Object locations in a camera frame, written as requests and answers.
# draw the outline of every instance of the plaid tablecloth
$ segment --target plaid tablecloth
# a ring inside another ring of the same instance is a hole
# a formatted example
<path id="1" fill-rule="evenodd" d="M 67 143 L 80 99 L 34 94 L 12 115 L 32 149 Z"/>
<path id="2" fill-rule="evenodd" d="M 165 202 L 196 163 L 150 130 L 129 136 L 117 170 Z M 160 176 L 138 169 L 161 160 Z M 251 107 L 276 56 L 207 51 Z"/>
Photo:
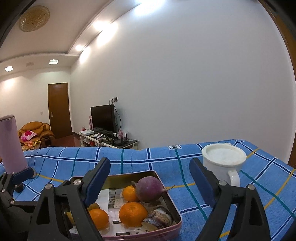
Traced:
<path id="1" fill-rule="evenodd" d="M 296 212 L 296 175 L 294 169 L 281 160 L 244 140 L 226 140 L 241 148 L 247 160 L 239 173 L 241 186 L 254 184 L 263 202 L 271 232 L 271 240 L 280 240 L 288 230 Z M 72 176 L 84 176 L 95 167 L 102 157 L 111 161 L 110 174 L 155 170 L 166 187 L 176 185 L 169 191 L 183 217 L 183 226 L 176 240 L 195 240 L 211 207 L 203 201 L 190 172 L 189 161 L 199 157 L 202 161 L 202 148 L 208 143 L 165 146 L 145 150 L 76 147 L 51 147 L 26 151 L 30 167 L 38 175 L 24 182 L 24 190 L 14 193 L 15 200 L 38 200 L 47 183 L 54 186 Z M 4 167 L 0 164 L 0 174 Z M 223 233 L 222 241 L 227 239 L 235 213 L 232 205 Z"/>

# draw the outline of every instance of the red floor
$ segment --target red floor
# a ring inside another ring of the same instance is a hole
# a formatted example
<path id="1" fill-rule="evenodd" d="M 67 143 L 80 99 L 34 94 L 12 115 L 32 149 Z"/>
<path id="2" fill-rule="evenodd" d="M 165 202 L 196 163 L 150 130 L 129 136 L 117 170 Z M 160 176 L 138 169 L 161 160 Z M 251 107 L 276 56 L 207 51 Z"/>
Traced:
<path id="1" fill-rule="evenodd" d="M 80 147 L 80 138 L 77 135 L 70 135 L 54 141 L 54 146 L 59 147 Z"/>

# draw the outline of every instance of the brown armchair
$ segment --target brown armchair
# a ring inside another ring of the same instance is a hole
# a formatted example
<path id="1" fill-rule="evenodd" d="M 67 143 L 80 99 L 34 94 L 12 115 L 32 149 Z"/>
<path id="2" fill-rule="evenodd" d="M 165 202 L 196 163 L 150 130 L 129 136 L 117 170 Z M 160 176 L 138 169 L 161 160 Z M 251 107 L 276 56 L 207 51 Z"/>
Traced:
<path id="1" fill-rule="evenodd" d="M 24 145 L 27 142 L 24 142 L 21 139 L 21 136 L 26 132 L 26 131 L 33 131 L 37 134 L 34 138 L 32 138 L 30 141 L 41 141 L 42 146 L 45 144 L 45 140 L 50 140 L 51 142 L 55 140 L 53 132 L 50 130 L 50 125 L 47 123 L 42 123 L 39 121 L 33 121 L 28 124 L 25 124 L 20 130 L 18 130 L 18 136 L 20 138 L 20 143 Z"/>

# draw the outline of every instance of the round ceiling lamp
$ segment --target round ceiling lamp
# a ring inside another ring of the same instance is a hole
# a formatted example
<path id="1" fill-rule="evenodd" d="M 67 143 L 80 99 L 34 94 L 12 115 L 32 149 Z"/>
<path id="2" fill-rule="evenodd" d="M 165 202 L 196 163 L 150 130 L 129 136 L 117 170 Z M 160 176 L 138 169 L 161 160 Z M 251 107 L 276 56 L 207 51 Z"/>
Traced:
<path id="1" fill-rule="evenodd" d="M 20 17 L 20 30 L 24 32 L 32 32 L 40 29 L 47 23 L 49 16 L 50 12 L 47 7 L 31 7 Z"/>

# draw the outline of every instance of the small orange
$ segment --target small orange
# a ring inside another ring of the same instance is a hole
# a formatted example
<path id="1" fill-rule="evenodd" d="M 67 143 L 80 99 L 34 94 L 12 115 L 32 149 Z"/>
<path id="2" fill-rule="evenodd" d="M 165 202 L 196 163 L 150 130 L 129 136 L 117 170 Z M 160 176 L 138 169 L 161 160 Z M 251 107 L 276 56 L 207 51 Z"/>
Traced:
<path id="1" fill-rule="evenodd" d="M 138 202 L 128 202 L 119 210 L 119 219 L 127 227 L 141 227 L 147 215 L 146 208 Z"/>
<path id="2" fill-rule="evenodd" d="M 98 230 L 103 230 L 109 226 L 109 216 L 102 209 L 92 209 L 89 211 L 92 221 Z"/>
<path id="3" fill-rule="evenodd" d="M 139 202 L 140 200 L 136 196 L 136 189 L 133 186 L 127 186 L 123 191 L 122 195 L 128 202 Z"/>

